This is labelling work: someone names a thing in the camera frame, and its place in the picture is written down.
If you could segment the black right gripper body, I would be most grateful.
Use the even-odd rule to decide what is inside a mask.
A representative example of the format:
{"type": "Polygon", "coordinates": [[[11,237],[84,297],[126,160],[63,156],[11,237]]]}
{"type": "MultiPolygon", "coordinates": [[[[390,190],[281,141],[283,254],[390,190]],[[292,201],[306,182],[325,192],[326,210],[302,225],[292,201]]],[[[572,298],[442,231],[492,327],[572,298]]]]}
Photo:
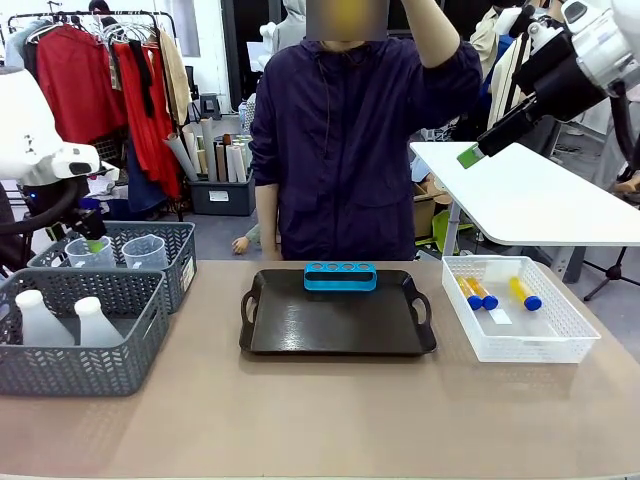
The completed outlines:
{"type": "Polygon", "coordinates": [[[526,123],[535,123],[544,116],[570,121],[606,97],[579,67],[566,32],[532,53],[512,79],[526,95],[514,108],[514,116],[526,123]]]}

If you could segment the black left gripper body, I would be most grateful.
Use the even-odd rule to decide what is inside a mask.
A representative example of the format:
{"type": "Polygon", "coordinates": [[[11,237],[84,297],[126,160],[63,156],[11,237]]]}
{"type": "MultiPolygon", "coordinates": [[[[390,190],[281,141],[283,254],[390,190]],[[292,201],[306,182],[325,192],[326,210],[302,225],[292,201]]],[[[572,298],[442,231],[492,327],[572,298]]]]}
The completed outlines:
{"type": "Polygon", "coordinates": [[[72,208],[63,216],[63,223],[87,240],[100,240],[106,235],[101,213],[93,209],[72,208]]]}

